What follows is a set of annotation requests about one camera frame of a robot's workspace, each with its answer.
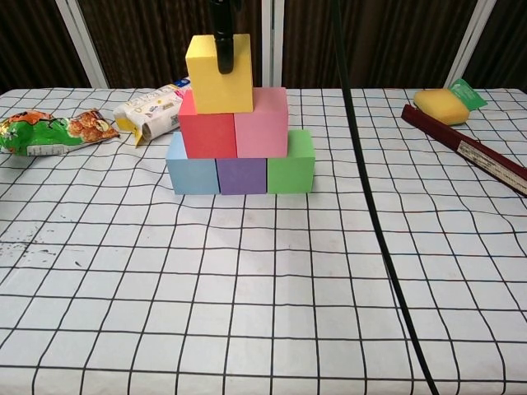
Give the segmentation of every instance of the black cable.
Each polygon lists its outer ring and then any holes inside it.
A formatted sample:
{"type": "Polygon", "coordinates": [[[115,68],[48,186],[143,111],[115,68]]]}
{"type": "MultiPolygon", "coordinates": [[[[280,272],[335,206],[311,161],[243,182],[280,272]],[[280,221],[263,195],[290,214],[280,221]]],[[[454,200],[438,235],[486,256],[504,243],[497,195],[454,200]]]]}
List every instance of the black cable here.
{"type": "Polygon", "coordinates": [[[412,340],[413,349],[419,360],[419,365],[421,366],[422,372],[427,380],[428,387],[432,395],[439,395],[437,391],[436,384],[434,379],[431,376],[430,370],[428,369],[427,360],[425,359],[424,354],[422,353],[421,345],[417,338],[415,332],[415,327],[413,326],[412,317],[408,310],[408,305],[406,304],[406,299],[404,298],[403,290],[399,284],[399,279],[397,278],[397,272],[395,271],[394,263],[392,258],[389,255],[388,245],[386,244],[385,237],[382,233],[382,228],[380,227],[379,216],[377,215],[377,210],[375,208],[375,200],[373,194],[371,193],[370,181],[368,179],[368,173],[366,171],[366,162],[364,161],[364,155],[362,154],[361,147],[361,138],[357,129],[357,121],[355,119],[355,111],[353,109],[352,94],[349,86],[349,78],[347,76],[347,65],[346,58],[344,55],[344,42],[343,42],[343,28],[341,23],[340,16],[340,1],[333,0],[331,2],[331,17],[333,19],[333,39],[335,41],[335,48],[337,51],[337,63],[338,63],[338,74],[340,76],[340,84],[343,90],[344,97],[344,106],[346,107],[347,123],[349,125],[349,131],[352,136],[353,150],[355,151],[355,157],[357,159],[357,167],[359,170],[359,175],[361,177],[362,189],[364,190],[364,197],[368,205],[368,211],[370,212],[371,222],[373,224],[373,229],[375,231],[375,236],[379,242],[380,251],[382,253],[382,258],[385,261],[385,266],[389,274],[389,278],[394,286],[395,294],[401,311],[403,313],[404,322],[408,328],[408,334],[412,340]]]}

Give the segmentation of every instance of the green foam block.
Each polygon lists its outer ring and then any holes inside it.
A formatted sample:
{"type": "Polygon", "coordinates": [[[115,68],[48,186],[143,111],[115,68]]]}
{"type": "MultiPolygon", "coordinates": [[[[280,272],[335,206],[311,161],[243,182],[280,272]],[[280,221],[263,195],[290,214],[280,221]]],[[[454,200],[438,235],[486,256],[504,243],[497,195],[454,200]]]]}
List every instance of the green foam block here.
{"type": "Polygon", "coordinates": [[[315,149],[307,130],[290,130],[287,157],[267,160],[268,193],[307,193],[313,188],[315,149]]]}

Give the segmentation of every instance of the pink foam block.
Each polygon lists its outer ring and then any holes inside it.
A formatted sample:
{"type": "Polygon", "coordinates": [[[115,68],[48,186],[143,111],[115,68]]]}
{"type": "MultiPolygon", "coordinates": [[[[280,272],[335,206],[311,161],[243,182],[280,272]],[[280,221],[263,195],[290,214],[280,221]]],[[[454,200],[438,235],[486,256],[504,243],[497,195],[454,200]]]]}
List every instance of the pink foam block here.
{"type": "Polygon", "coordinates": [[[287,156],[285,88],[254,88],[254,112],[234,114],[239,158],[287,156]]]}
{"type": "Polygon", "coordinates": [[[180,108],[180,127],[189,159],[236,158],[232,114],[196,114],[192,90],[180,108]]]}

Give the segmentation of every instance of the blue foam block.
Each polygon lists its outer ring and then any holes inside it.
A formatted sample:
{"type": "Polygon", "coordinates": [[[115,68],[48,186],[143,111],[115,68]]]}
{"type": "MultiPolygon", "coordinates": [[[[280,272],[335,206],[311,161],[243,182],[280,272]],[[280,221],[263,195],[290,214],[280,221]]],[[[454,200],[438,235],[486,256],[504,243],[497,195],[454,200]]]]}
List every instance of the blue foam block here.
{"type": "Polygon", "coordinates": [[[211,195],[220,192],[214,159],[188,159],[181,132],[174,132],[166,154],[172,188],[178,194],[211,195]]]}

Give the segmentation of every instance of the white tablecloth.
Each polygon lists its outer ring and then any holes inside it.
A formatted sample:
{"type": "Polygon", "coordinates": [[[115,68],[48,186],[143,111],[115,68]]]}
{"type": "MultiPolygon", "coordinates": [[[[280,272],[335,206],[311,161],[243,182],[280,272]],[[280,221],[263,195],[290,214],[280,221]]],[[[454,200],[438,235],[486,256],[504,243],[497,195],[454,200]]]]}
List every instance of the white tablecloth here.
{"type": "MultiPolygon", "coordinates": [[[[17,90],[112,119],[148,90],[17,90]]],[[[0,393],[428,393],[372,232],[338,90],[289,90],[308,195],[175,196],[170,135],[0,154],[0,393]]],[[[380,219],[442,394],[527,393],[527,206],[405,123],[414,91],[353,90],[380,219]]],[[[527,165],[527,95],[459,130],[527,165]]]]}

